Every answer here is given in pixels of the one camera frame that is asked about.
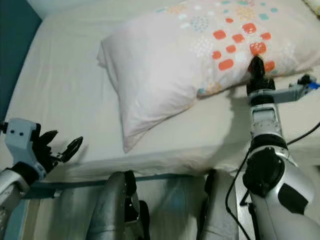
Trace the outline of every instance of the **wire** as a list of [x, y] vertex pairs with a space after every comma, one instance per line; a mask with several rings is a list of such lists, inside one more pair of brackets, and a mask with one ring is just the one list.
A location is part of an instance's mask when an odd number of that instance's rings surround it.
[[230, 196], [231, 190], [232, 190], [232, 188], [233, 188], [234, 185], [235, 185], [236, 179], [237, 179], [237, 177], [238, 177], [241, 169], [242, 169], [242, 168], [244, 167], [244, 165], [245, 165], [245, 162], [246, 162], [246, 160], [247, 160], [247, 158], [248, 158], [248, 156], [249, 156], [249, 153], [250, 153], [250, 150], [248, 150], [248, 152], [246, 153], [246, 155], [245, 155], [245, 157], [244, 157], [244, 159], [243, 159], [243, 161], [242, 161], [242, 163], [241, 163], [238, 171], [236, 172], [235, 177], [234, 177], [234, 179], [233, 179], [233, 181], [232, 181], [232, 183], [231, 183], [231, 185], [230, 185], [230, 187], [229, 187], [229, 189], [228, 189], [228, 192], [226, 193], [226, 196], [225, 196], [225, 209], [226, 209], [226, 211], [231, 215], [231, 217], [232, 217], [233, 220], [236, 222], [236, 224], [241, 228], [243, 234], [245, 235], [245, 237], [246, 237], [248, 240], [250, 240], [250, 237], [249, 237], [248, 233], [246, 232], [245, 228], [242, 226], [242, 224], [241, 224], [241, 223], [239, 222], [239, 220], [237, 219], [237, 217], [231, 212], [231, 209], [230, 209], [229, 204], [228, 204], [228, 200], [229, 200], [229, 196]]
[[307, 131], [305, 134], [302, 134], [301, 136], [291, 140], [290, 142], [287, 143], [287, 145], [290, 145], [290, 144], [294, 144], [295, 142], [305, 138], [306, 136], [308, 136], [309, 134], [313, 133], [315, 130], [317, 130], [317, 128], [320, 127], [320, 122], [314, 126], [314, 128], [312, 128], [310, 131]]

